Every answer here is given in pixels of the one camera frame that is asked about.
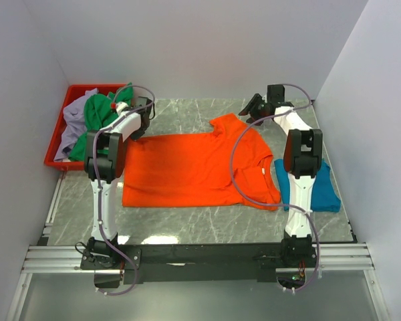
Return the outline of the orange t shirt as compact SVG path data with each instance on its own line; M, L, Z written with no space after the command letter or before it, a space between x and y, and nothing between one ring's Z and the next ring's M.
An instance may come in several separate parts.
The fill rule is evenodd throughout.
M226 114L210 132L147 136L126 151L125 207L216 207L274 210L281 194L271 178L273 154L261 135Z

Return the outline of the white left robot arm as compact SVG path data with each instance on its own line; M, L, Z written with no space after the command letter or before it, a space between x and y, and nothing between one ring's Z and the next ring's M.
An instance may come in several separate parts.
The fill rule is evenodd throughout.
M133 105L113 101L111 111L116 115L115 120L87 134L84 170L94 197L94 224L83 261L106 269L130 264L135 270L135 260L118 245L116 191L124 172L127 140L137 140L144 135L156 116L155 103L153 98L140 96Z

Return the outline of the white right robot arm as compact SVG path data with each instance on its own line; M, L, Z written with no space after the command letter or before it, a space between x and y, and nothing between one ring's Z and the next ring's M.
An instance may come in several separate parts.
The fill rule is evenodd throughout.
M281 241L280 258L287 265L316 256L312 246L315 233L311 224L311 196L322 162L323 134L308 125L296 108L285 99L285 84L271 84L265 97L255 94L239 112L249 124L272 119L286 134L283 167L289 179L288 219Z

